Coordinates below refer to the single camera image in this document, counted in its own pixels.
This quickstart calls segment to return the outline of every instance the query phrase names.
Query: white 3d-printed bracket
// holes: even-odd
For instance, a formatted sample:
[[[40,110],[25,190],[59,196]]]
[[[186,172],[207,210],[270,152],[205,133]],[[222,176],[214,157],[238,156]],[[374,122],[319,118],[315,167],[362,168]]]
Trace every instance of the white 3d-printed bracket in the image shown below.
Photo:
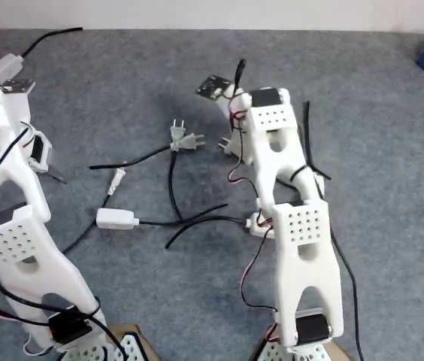
[[[266,236],[267,238],[274,239],[275,238],[274,230],[271,229],[268,231],[269,229],[268,226],[263,226],[263,227],[259,226],[259,224],[257,224],[257,216],[259,216],[259,212],[252,213],[252,215],[249,218],[247,218],[245,227],[249,229],[249,233],[251,235],[255,235],[256,237],[260,237],[260,238]],[[264,217],[261,217],[259,219],[259,222],[264,222],[264,221],[265,221]]]
[[[36,173],[48,173],[59,181],[64,181],[64,177],[59,169],[59,159],[57,159],[52,144],[43,132],[37,131],[31,126],[31,115],[28,95],[35,87],[35,82],[31,80],[9,80],[0,86],[0,105],[3,105],[5,113],[10,120],[10,124],[15,131],[24,129],[25,126],[33,131],[32,141],[23,149],[27,161]],[[35,142],[40,142],[39,156],[32,154]]]
[[[4,105],[0,104],[0,157],[17,136],[16,126],[8,118]],[[41,303],[45,295],[54,293],[76,305],[83,313],[91,314],[98,307],[97,301],[80,272],[59,251],[45,228],[50,210],[37,175],[30,169],[19,144],[11,148],[0,165],[0,186],[5,181],[13,181],[23,191],[27,204],[15,209],[11,219],[1,219],[1,283],[17,296],[32,302]],[[24,319],[48,320],[41,309],[11,299],[8,301],[17,315]],[[104,323],[100,310],[94,317]],[[55,346],[67,350],[90,340],[94,344],[105,344],[104,333],[94,323],[90,324],[91,332],[67,345],[55,344],[47,327],[23,326],[42,348]]]
[[[277,250],[276,321],[279,323],[280,343],[291,353],[298,342],[295,323],[298,304],[308,287],[319,292],[331,328],[328,340],[341,335],[344,330],[341,278],[331,243],[329,210],[317,190],[317,184],[324,190],[324,182],[309,167],[296,173],[306,161],[289,92],[278,90],[282,104],[256,108],[252,107],[251,95],[241,89],[237,91],[240,95],[230,101],[232,89],[231,85],[224,92],[225,96],[217,99],[217,104],[227,117],[230,111],[245,114],[241,120],[241,128],[245,130],[243,158],[256,170],[257,203],[262,216],[273,219]],[[240,139],[234,137],[234,132],[238,134],[234,129],[226,152],[238,155],[240,143],[237,153],[234,142],[240,142]],[[294,175],[292,185],[301,193],[304,205],[275,204],[274,187],[278,175],[287,179]],[[253,234],[260,235],[266,230],[266,227],[258,227],[255,220],[248,223]]]
[[[331,361],[326,349],[321,344],[296,347],[287,353],[278,342],[267,342],[262,352],[254,361]]]
[[[120,344],[127,353],[128,361],[146,361],[147,355],[143,351],[136,339],[137,336],[125,335],[122,338]],[[112,356],[108,360],[123,361],[123,356],[120,350],[113,350],[111,344],[107,344],[105,347],[101,345],[91,345],[88,348],[82,348],[80,350],[71,350],[61,359],[61,361],[104,361],[105,354]]]

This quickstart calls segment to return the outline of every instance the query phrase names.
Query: white power plug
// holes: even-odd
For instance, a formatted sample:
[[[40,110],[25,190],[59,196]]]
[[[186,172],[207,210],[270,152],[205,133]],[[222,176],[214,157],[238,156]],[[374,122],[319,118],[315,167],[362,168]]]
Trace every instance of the white power plug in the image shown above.
[[[96,222],[102,229],[133,229],[139,224],[134,212],[113,208],[99,208]]]
[[[126,172],[124,168],[115,169],[114,178],[111,181],[110,187],[108,188],[107,194],[111,197],[114,195],[115,190],[120,185],[122,178],[125,176]]]
[[[9,53],[0,59],[0,85],[13,79],[23,69],[23,58]]]
[[[204,135],[195,135],[194,133],[185,135],[186,129],[183,123],[184,121],[182,120],[180,126],[177,126],[177,121],[174,120],[174,124],[170,127],[170,135],[172,137],[170,148],[174,152],[178,152],[180,149],[196,150],[197,147],[204,145],[205,142],[202,141]]]

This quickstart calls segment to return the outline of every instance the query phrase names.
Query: wooden base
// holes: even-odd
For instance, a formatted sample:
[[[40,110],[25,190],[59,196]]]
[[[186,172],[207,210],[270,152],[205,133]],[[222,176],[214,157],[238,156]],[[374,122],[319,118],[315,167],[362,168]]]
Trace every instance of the wooden base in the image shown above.
[[[120,325],[111,325],[108,327],[110,331],[117,337],[118,340],[121,340],[123,336],[129,332],[134,332],[138,335],[142,347],[144,348],[145,354],[149,361],[160,361],[159,355],[153,350],[149,341],[142,335],[138,325],[132,323],[124,323]]]
[[[324,344],[327,354],[331,357],[332,361],[352,361],[347,353],[345,353],[335,342],[331,341]]]

